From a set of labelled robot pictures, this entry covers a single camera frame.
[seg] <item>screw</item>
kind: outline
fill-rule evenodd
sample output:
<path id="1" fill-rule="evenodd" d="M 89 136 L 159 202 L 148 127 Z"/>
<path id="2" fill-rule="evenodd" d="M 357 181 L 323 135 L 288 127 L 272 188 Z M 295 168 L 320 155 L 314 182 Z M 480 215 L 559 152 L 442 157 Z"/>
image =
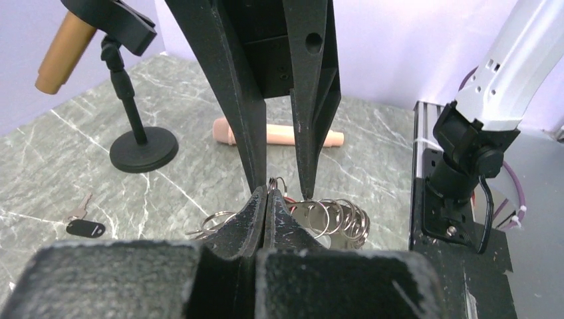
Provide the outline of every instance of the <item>screw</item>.
<path id="1" fill-rule="evenodd" d="M 456 234 L 456 227 L 455 227 L 455 226 L 449 226 L 449 227 L 446 229 L 446 234 L 447 234 L 449 237 L 454 236 L 454 234 Z"/>

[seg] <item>hole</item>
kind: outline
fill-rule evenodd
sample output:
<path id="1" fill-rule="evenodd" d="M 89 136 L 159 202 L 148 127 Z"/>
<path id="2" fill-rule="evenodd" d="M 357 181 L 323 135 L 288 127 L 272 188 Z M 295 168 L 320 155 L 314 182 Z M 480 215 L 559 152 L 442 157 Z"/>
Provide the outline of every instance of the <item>hole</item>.
<path id="1" fill-rule="evenodd" d="M 310 33 L 305 38 L 305 48 L 311 54 L 318 54 L 321 51 L 322 45 L 323 45 L 323 39 L 317 33 Z"/>

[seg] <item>marble tabletop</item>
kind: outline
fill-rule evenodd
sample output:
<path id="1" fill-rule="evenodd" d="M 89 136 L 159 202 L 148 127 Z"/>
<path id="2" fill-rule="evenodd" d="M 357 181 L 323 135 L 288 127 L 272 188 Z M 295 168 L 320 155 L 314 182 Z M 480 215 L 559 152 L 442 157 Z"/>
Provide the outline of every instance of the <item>marble tabletop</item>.
<path id="1" fill-rule="evenodd" d="M 171 130 L 178 155 L 150 173 L 112 166 L 110 146 L 130 127 L 109 80 L 3 136 L 2 304 L 37 249 L 79 239 L 65 232 L 65 218 L 88 192 L 86 219 L 106 225 L 101 239 L 186 239 L 203 218 L 237 211 L 250 196 L 237 148 L 212 138 L 222 113 L 198 63 L 161 54 L 129 73 L 144 124 Z M 267 114 L 271 124 L 291 124 L 288 97 L 267 100 Z M 368 213 L 364 249 L 407 249 L 413 125 L 411 111 L 347 97 L 335 116 L 345 144 L 322 151 L 315 198 L 344 197 Z M 268 176 L 284 177 L 299 198 L 294 148 L 268 146 L 267 162 Z"/>

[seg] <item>wall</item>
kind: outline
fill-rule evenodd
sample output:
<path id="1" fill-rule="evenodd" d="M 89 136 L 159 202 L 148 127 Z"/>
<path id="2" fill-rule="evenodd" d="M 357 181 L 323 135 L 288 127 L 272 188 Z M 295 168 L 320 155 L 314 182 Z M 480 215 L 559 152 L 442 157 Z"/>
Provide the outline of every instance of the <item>wall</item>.
<path id="1" fill-rule="evenodd" d="M 127 0 L 127 4 L 157 23 L 155 3 Z M 102 32 L 97 32 L 78 66 L 55 96 L 39 92 L 34 84 L 37 69 L 66 14 L 60 1 L 0 1 L 0 136 L 109 77 L 100 60 Z M 143 58 L 164 51 L 157 36 Z M 126 66 L 141 58 L 123 52 Z"/>
<path id="2" fill-rule="evenodd" d="M 451 101 L 492 45 L 516 0 L 334 0 L 343 94 L 413 109 Z M 170 54 L 195 59 L 164 0 L 156 0 Z M 564 118 L 564 60 L 531 101 L 521 126 Z"/>

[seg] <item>black tag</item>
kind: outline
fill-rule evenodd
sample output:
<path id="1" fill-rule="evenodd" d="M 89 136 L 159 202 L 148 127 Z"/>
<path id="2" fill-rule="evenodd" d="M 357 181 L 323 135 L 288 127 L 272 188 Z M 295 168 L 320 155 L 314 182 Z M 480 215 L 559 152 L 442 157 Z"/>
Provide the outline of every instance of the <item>black tag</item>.
<path id="1" fill-rule="evenodd" d="M 106 226 L 93 221 L 85 221 L 84 219 L 75 219 L 67 225 L 67 233 L 86 238 L 98 238 L 105 231 Z"/>

